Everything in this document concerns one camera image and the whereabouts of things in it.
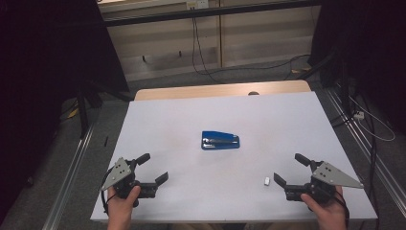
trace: metal rod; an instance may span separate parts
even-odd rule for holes
[[[86,27],[86,26],[116,27],[116,26],[132,25],[132,24],[142,24],[142,23],[158,22],[158,21],[171,21],[171,20],[196,18],[196,17],[219,16],[219,15],[227,15],[227,14],[235,14],[235,13],[265,12],[265,11],[274,11],[274,10],[283,10],[283,9],[312,7],[312,6],[319,6],[322,4],[322,2],[323,2],[323,0],[281,1],[281,2],[244,5],[244,6],[200,9],[200,10],[193,10],[193,11],[166,12],[166,13],[157,13],[157,14],[143,15],[143,16],[109,18],[109,19],[105,19],[103,22],[87,22],[87,23],[81,22],[78,24],[61,25],[59,27],[83,27],[83,26],[84,27]]]

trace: black curtain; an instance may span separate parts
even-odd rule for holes
[[[94,0],[0,0],[0,222],[52,143],[62,102],[84,80],[128,91],[106,28],[87,22],[102,22]]]
[[[406,133],[406,14],[402,1],[326,0],[312,42],[310,65],[328,54],[334,59],[321,70],[324,86],[341,75],[341,63],[358,80],[390,122]]]

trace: human hand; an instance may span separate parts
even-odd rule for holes
[[[335,187],[337,193],[336,198],[344,203],[343,188],[341,186]],[[319,222],[320,230],[345,230],[346,227],[346,212],[344,207],[339,204],[335,199],[329,203],[320,205],[310,195],[301,194],[302,201],[316,214],[317,221]]]
[[[113,187],[108,188],[107,197],[112,197],[108,201],[108,230],[129,229],[132,213],[132,204],[141,192],[140,186],[134,186],[126,199],[116,196]]]

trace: stapler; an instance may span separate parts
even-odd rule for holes
[[[203,150],[238,149],[239,137],[225,132],[202,131],[201,148]]]

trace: table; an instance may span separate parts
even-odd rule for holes
[[[245,96],[252,91],[259,96]],[[202,130],[237,134],[241,147],[204,151],[200,148]],[[151,159],[136,169],[137,178],[153,181],[168,171],[169,180],[159,188],[157,197],[140,200],[133,212],[134,221],[315,219],[303,203],[286,201],[276,183],[263,185],[265,176],[272,177],[273,173],[289,184],[309,182],[310,168],[295,161],[296,152],[328,161],[356,178],[305,81],[142,90],[128,108],[110,167],[121,156],[133,159],[146,152]],[[363,190],[345,188],[344,195],[352,219],[376,218]],[[107,220],[99,199],[91,219]]]

